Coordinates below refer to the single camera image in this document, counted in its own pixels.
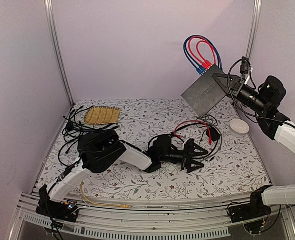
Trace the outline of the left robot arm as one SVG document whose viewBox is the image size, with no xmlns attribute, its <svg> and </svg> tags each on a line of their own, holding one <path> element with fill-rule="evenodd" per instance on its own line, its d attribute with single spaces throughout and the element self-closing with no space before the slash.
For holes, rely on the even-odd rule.
<svg viewBox="0 0 295 240">
<path fill-rule="evenodd" d="M 94 174 L 107 171 L 116 161 L 130 164 L 141 171 L 151 174 L 161 169 L 163 162 L 180 164 L 182 170 L 191 173 L 204 167 L 196 157 L 208 155 L 208 151 L 188 139 L 179 150 L 173 143 L 174 134 L 161 134 L 153 137 L 148 149 L 138 147 L 121 140 L 114 130 L 93 133 L 79 139 L 79 157 L 75 163 L 65 168 L 52 186 L 44 185 L 39 190 L 40 205 L 51 217 L 62 213 L 62 203 L 67 194 L 81 181 Z"/>
</svg>

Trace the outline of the black network switch box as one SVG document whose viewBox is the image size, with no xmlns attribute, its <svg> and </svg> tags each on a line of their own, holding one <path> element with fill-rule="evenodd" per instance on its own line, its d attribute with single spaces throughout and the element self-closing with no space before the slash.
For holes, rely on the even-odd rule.
<svg viewBox="0 0 295 240">
<path fill-rule="evenodd" d="M 224 72 L 213 65 L 181 94 L 199 117 L 207 114 L 227 95 L 213 78 L 214 74 L 224 74 Z"/>
</svg>

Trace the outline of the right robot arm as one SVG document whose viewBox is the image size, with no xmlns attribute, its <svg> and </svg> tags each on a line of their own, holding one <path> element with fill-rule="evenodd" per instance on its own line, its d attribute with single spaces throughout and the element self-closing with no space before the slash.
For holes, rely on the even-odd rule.
<svg viewBox="0 0 295 240">
<path fill-rule="evenodd" d="M 295 124 L 278 110 L 287 93 L 279 79 L 268 76 L 259 89 L 254 90 L 236 75 L 215 73 L 213 78 L 229 98 L 254 112 L 252 116 L 267 137 L 295 154 Z M 277 205 L 295 206 L 295 184 L 263 186 L 251 193 L 248 204 L 233 206 L 228 213 L 241 219 L 245 215 L 257 218 L 271 213 L 270 207 Z"/>
</svg>

